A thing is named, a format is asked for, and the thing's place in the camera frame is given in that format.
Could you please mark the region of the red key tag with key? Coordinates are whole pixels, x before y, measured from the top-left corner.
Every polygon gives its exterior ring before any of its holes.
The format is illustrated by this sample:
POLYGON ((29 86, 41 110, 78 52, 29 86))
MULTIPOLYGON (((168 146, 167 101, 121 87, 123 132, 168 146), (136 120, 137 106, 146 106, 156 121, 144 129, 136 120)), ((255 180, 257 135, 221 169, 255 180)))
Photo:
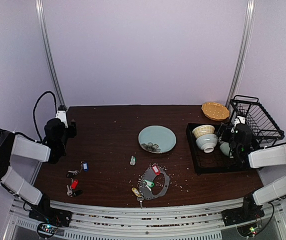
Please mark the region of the red key tag with key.
POLYGON ((152 166, 152 170, 156 176, 160 174, 160 170, 156 165, 152 166))

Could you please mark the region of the yellow key tag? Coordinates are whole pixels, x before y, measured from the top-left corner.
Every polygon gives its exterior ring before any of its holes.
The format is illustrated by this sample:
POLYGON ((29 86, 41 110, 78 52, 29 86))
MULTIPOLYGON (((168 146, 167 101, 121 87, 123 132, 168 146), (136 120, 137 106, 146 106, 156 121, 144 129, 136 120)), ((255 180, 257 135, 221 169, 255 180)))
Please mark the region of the yellow key tag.
POLYGON ((137 189, 137 188, 132 188, 131 189, 132 190, 132 192, 137 196, 137 197, 140 197, 141 196, 141 193, 139 192, 139 190, 137 189))

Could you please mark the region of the grey leather key holder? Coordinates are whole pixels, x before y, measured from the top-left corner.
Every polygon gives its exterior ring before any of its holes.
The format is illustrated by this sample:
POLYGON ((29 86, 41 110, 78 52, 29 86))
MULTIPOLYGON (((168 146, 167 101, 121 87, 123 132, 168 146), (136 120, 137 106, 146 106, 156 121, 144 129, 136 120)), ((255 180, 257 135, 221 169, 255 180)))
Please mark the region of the grey leather key holder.
POLYGON ((162 167, 156 164, 149 166, 138 181, 138 190, 143 195, 144 200, 147 201, 163 197, 167 193, 169 186, 170 177, 162 167), (152 166, 157 166, 159 168, 159 175, 154 174, 152 166), (154 186, 148 187, 144 180, 153 182, 154 186))

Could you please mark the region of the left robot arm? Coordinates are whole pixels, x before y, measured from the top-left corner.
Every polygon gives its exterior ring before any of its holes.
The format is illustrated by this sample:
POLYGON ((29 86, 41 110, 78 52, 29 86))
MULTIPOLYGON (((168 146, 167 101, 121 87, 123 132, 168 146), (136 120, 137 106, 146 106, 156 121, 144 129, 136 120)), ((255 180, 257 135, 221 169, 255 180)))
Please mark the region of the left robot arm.
POLYGON ((77 128, 74 120, 65 124, 53 118, 46 123, 44 130, 44 140, 37 141, 21 132, 0 128, 0 186, 36 206, 36 215, 44 222, 50 222, 55 217, 54 209, 45 204, 45 194, 26 180, 23 171, 17 170, 17 167, 21 167, 23 161, 30 166, 58 163, 66 155, 67 141, 76 136, 77 128))

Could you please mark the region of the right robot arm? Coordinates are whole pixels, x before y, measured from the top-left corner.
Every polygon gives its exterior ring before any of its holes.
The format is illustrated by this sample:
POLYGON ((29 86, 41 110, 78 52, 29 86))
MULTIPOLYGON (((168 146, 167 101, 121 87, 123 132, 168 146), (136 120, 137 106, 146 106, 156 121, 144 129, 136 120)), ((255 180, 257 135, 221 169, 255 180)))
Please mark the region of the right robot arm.
MULTIPOLYGON (((240 168, 259 169, 286 165, 286 142, 255 150, 254 147, 259 144, 246 123, 239 122, 233 126, 222 123, 217 137, 229 143, 230 153, 240 168)), ((246 195, 243 206, 239 209, 239 217, 249 221, 265 203, 282 197, 286 197, 286 175, 246 195)))

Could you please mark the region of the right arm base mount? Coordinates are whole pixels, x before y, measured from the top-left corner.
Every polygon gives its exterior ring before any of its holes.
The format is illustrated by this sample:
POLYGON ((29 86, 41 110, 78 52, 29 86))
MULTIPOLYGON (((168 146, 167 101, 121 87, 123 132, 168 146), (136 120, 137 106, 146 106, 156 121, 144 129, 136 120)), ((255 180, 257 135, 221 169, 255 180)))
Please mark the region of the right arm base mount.
POLYGON ((225 226, 235 225, 237 232, 246 238, 254 237, 262 228, 262 217, 265 216, 262 207, 245 209, 238 207, 222 211, 225 226))

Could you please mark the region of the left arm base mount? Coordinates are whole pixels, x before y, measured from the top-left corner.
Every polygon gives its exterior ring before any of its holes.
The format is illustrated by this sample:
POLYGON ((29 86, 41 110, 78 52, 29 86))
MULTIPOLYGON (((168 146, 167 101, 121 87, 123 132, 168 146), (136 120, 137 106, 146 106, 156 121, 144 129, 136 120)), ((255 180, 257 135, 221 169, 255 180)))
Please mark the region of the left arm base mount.
POLYGON ((43 199, 38 205, 30 206, 29 218, 39 221, 36 233, 41 239, 47 240, 53 237, 59 228, 69 227, 72 212, 50 206, 49 199, 43 199))

